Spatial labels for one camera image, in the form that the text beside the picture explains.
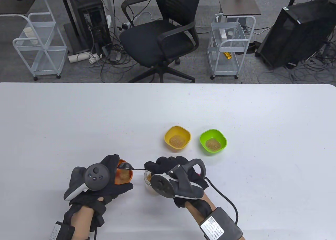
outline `spoon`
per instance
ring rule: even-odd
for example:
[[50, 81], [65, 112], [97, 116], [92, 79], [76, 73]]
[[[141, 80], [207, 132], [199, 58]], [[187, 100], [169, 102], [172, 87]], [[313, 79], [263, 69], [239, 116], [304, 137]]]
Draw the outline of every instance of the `spoon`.
[[128, 162], [121, 163], [118, 167], [118, 169], [125, 169], [125, 170], [138, 170], [138, 171], [146, 171], [146, 169], [136, 169], [133, 168], [132, 165]]

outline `white cup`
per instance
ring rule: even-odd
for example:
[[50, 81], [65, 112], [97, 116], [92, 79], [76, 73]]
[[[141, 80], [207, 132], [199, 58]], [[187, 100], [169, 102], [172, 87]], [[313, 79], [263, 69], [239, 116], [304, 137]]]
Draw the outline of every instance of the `white cup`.
[[[23, 31], [24, 31], [24, 34], [29, 38], [36, 37], [31, 27], [26, 27], [25, 29], [23, 29]], [[33, 45], [36, 45], [37, 43], [39, 43], [38, 40], [30, 40], [30, 42]]]

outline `chair base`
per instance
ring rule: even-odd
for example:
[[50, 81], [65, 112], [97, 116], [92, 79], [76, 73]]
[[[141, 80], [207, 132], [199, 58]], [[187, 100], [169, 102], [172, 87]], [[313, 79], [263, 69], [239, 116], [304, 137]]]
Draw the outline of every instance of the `chair base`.
[[150, 70], [142, 73], [141, 75], [133, 78], [132, 80], [129, 81], [129, 83], [134, 83], [134, 82], [138, 82], [146, 77], [149, 77], [151, 75], [154, 75], [154, 74], [159, 74], [160, 76], [160, 83], [163, 84], [163, 74], [164, 73], [168, 73], [168, 74], [171, 74], [171, 75], [175, 75], [175, 76], [178, 76], [178, 77], [182, 77], [184, 79], [188, 79], [188, 80], [191, 80], [190, 83], [195, 83], [195, 78], [192, 77], [192, 76], [189, 76], [185, 73], [182, 73], [180, 71], [177, 71], [176, 69], [173, 69], [171, 67], [167, 67], [167, 66], [164, 66], [164, 67], [154, 67], [154, 68], [151, 68]]

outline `orange bowl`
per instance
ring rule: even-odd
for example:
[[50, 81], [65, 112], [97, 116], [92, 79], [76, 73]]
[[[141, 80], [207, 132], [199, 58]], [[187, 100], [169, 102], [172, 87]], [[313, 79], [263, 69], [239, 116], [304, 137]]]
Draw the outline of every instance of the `orange bowl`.
[[[123, 159], [119, 160], [118, 165], [121, 163], [126, 162]], [[125, 183], [129, 183], [133, 178], [133, 171], [132, 170], [125, 170], [125, 169], [118, 169], [117, 172], [115, 173], [115, 178], [114, 178], [114, 184], [116, 185], [121, 185]]]

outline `chair seat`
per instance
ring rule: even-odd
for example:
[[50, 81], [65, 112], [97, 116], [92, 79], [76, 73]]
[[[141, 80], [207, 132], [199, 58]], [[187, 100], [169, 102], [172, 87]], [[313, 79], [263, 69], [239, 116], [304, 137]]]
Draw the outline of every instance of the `chair seat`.
[[[140, 65], [155, 66], [164, 61], [164, 56], [157, 43], [157, 37], [167, 31], [177, 28], [167, 20], [156, 20], [137, 25], [120, 35], [120, 42], [125, 51]], [[167, 58], [180, 57], [191, 51], [194, 45], [185, 33], [175, 34], [165, 38], [163, 50]]]

